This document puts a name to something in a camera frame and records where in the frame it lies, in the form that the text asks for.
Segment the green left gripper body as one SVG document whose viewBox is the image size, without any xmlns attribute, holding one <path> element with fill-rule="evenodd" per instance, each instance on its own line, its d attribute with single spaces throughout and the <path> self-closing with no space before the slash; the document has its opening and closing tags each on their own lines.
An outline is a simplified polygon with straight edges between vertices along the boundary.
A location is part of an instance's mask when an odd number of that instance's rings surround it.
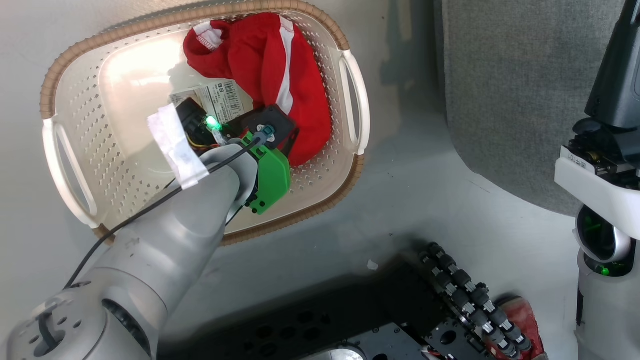
<svg viewBox="0 0 640 360">
<path fill-rule="evenodd" d="M 290 191 L 290 162 L 278 148 L 266 145 L 254 145 L 249 152 L 257 162 L 257 176 L 246 207 L 253 214 L 262 215 Z"/>
</svg>

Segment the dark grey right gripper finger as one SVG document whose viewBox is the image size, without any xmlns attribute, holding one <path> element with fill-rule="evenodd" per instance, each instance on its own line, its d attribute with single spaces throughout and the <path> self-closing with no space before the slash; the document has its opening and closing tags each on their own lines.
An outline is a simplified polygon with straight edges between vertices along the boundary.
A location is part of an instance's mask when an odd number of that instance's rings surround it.
<svg viewBox="0 0 640 360">
<path fill-rule="evenodd" d="M 615 128 L 639 127 L 639 53 L 639 2 L 627 0 L 590 91 L 587 116 Z"/>
</svg>

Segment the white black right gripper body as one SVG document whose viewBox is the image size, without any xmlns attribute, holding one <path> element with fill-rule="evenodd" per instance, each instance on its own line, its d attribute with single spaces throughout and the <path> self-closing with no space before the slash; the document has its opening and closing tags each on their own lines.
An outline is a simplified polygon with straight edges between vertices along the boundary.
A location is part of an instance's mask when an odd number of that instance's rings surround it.
<svg viewBox="0 0 640 360">
<path fill-rule="evenodd" d="M 554 181 L 614 227 L 638 227 L 639 127 L 584 118 L 573 133 L 560 148 Z"/>
</svg>

